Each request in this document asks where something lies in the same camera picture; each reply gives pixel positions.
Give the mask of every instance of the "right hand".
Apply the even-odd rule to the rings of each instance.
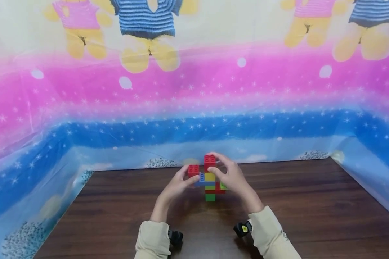
[[[242,170],[235,161],[232,161],[225,155],[216,152],[210,152],[207,153],[207,155],[213,155],[217,158],[216,160],[219,160],[222,164],[224,164],[227,168],[227,173],[224,174],[217,167],[209,167],[205,168],[205,170],[214,174],[229,190],[238,194],[246,205],[248,213],[260,212],[263,210],[264,205],[257,193],[246,181]]]

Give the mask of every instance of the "green brick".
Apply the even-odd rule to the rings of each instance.
[[[216,194],[205,194],[206,201],[216,201]]]
[[[227,190],[228,189],[223,183],[220,183],[220,184],[221,184],[221,190]]]

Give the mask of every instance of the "cartoon figure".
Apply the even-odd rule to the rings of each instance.
[[[101,26],[112,25],[108,13],[115,14],[109,0],[56,0],[44,16],[53,22],[61,20],[72,57],[82,58],[86,48],[93,57],[102,59],[107,51]]]
[[[356,1],[345,35],[333,50],[334,59],[350,59],[359,44],[366,60],[389,55],[389,0]]]
[[[353,0],[282,0],[282,9],[295,7],[290,31],[284,40],[285,45],[293,48],[308,34],[309,46],[321,46],[326,41],[331,17],[344,14],[352,2]]]
[[[178,50],[171,44],[175,36],[173,13],[194,14],[198,0],[111,0],[119,17],[126,48],[121,63],[131,73],[148,68],[152,55],[163,71],[180,65]]]

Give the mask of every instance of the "hand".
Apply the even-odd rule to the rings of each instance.
[[[171,202],[173,202],[178,196],[180,196],[186,188],[199,181],[200,176],[196,175],[185,180],[187,175],[188,165],[183,166],[175,176],[171,179],[170,183],[164,188],[161,194],[158,196],[156,204],[154,205],[153,213],[151,214],[151,221],[166,222],[167,212]]]
[[[239,168],[238,164],[230,160],[226,156],[210,152],[208,155],[213,155],[217,158],[223,165],[227,168],[227,173],[224,174],[221,170],[216,167],[209,167],[208,172],[213,173],[226,187],[238,194],[243,200],[248,213],[260,212],[264,209],[258,194],[252,189],[252,187],[247,183],[245,177],[243,176],[242,170]]]

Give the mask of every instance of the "plastic sheet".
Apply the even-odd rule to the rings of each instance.
[[[211,150],[331,156],[389,210],[389,0],[131,2],[0,1],[0,258],[94,170]]]

